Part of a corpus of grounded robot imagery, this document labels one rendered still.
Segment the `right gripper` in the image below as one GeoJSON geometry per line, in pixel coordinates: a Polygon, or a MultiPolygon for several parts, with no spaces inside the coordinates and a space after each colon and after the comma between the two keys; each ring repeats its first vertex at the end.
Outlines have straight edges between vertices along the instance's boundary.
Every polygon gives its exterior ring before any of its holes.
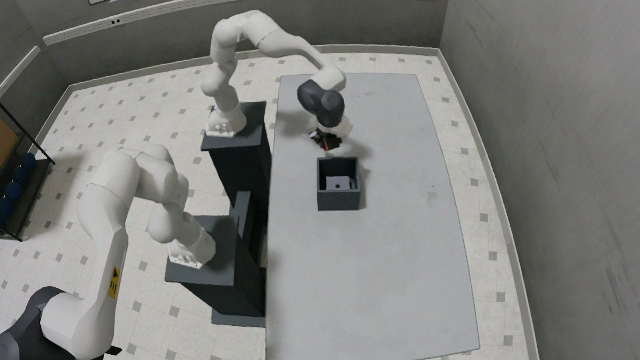
{"type": "MultiPolygon", "coordinates": [[[[110,355],[117,356],[121,351],[122,351],[122,349],[121,349],[121,348],[119,348],[119,347],[115,347],[115,346],[112,346],[112,345],[111,345],[110,349],[109,349],[109,350],[107,350],[107,351],[105,352],[105,354],[110,354],[110,355]]],[[[91,360],[103,360],[103,358],[104,358],[104,354],[103,354],[103,355],[101,355],[101,356],[99,356],[99,357],[96,357],[96,358],[94,358],[94,359],[91,359],[91,360]]]]}

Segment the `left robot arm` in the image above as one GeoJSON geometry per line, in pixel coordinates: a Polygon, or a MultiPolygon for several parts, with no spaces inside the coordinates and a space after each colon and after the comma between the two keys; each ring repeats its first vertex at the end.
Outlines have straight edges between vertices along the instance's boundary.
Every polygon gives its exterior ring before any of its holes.
{"type": "Polygon", "coordinates": [[[233,137],[246,126],[247,118],[229,80],[238,64],[236,45],[249,38],[269,58],[300,55],[319,69],[317,74],[298,86],[297,99],[306,111],[316,114],[316,125],[321,131],[336,134],[324,139],[327,150],[340,147],[343,142],[337,135],[347,138],[354,124],[343,115],[344,98],[339,92],[345,88],[347,80],[341,69],[303,38],[279,29],[269,16],[258,10],[223,19],[216,26],[210,50],[214,62],[201,84],[202,92],[214,97],[216,102],[206,124],[207,136],[233,137]]]}

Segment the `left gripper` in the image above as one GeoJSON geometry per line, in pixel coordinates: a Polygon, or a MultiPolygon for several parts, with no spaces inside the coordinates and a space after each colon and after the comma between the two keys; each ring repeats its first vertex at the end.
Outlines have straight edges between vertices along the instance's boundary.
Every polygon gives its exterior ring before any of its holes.
{"type": "MultiPolygon", "coordinates": [[[[319,145],[320,145],[320,148],[321,148],[321,149],[323,148],[323,145],[325,144],[324,139],[326,138],[326,136],[332,136],[332,135],[333,135],[333,134],[331,134],[331,133],[325,133],[325,132],[322,132],[318,127],[317,127],[317,129],[315,130],[315,132],[310,132],[309,134],[310,134],[311,139],[313,139],[313,140],[316,142],[316,144],[319,144],[319,145]],[[321,135],[320,135],[319,133],[320,133],[321,135]],[[318,136],[318,137],[319,137],[318,139],[317,139],[317,135],[319,135],[319,136],[318,136]],[[322,136],[322,135],[323,135],[323,136],[322,136]]],[[[326,146],[326,144],[325,144],[325,146],[326,146]]]]}

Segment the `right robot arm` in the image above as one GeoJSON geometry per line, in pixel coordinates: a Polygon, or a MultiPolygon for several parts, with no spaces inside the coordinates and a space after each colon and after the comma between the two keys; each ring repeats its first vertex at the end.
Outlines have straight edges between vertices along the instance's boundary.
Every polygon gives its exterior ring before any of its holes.
{"type": "Polygon", "coordinates": [[[0,334],[0,360],[91,360],[110,349],[134,197],[154,202],[148,233],[169,243],[170,262],[201,269],[212,259],[216,242],[184,211],[188,179],[177,173],[165,146],[150,144],[142,151],[108,150],[80,198],[79,222],[97,248],[87,297],[53,286],[37,290],[0,334]]]}

